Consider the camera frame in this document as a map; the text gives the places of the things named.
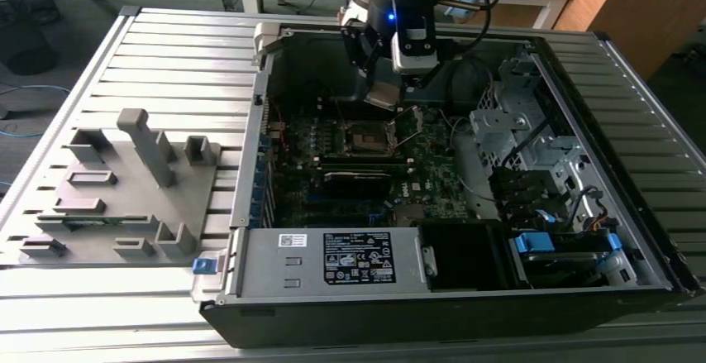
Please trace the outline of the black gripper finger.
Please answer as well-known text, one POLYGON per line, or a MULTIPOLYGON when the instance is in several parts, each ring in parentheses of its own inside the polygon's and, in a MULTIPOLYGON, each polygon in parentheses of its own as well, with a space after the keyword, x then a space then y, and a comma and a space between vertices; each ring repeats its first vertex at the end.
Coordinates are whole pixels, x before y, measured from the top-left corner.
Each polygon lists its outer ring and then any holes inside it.
POLYGON ((362 44, 355 46, 355 66, 359 70, 355 88, 370 90, 375 81, 378 62, 380 58, 387 58, 390 48, 386 45, 374 45, 366 51, 362 44))
POLYGON ((436 64, 430 70, 403 77, 406 88, 426 88, 442 67, 459 53, 459 44, 452 39, 439 39, 436 41, 436 64))

